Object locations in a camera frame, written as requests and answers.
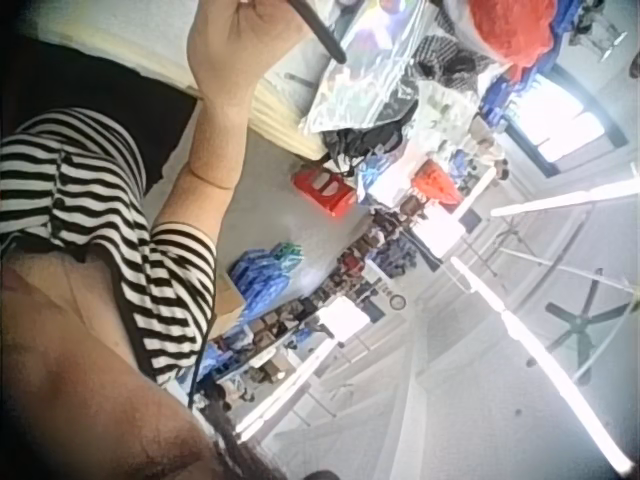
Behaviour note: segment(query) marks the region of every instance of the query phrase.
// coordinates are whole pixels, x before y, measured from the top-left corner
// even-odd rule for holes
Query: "pen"
[[[340,65],[344,65],[347,62],[347,54],[336,40],[336,37],[334,37],[327,26],[322,23],[322,20],[320,20],[320,17],[318,17],[313,7],[309,5],[306,0],[287,1],[298,15],[300,15],[300,18],[309,26],[329,55]]]

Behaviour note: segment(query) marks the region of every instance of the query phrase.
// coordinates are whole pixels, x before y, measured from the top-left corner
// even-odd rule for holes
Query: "orange bag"
[[[514,64],[517,80],[553,46],[556,0],[469,0],[469,9],[482,39]]]
[[[440,203],[457,205],[462,201],[453,180],[431,159],[420,167],[411,180],[411,185],[427,198],[438,200]]]

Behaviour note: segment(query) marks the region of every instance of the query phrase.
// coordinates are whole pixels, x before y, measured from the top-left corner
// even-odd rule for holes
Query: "cardboard box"
[[[238,322],[246,302],[242,294],[225,272],[216,276],[216,314],[218,318],[213,324],[209,339],[217,338],[231,330]]]

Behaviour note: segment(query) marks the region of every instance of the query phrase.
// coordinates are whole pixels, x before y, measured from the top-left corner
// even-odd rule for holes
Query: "window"
[[[545,76],[537,75],[526,92],[514,95],[506,118],[507,134],[546,177],[627,143],[598,102],[558,66]],[[589,153],[583,155],[581,149],[587,145]]]

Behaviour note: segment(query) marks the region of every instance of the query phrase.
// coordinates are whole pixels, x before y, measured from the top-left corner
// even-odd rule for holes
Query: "hand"
[[[250,102],[260,78],[306,33],[286,0],[200,0],[189,66],[205,100]]]

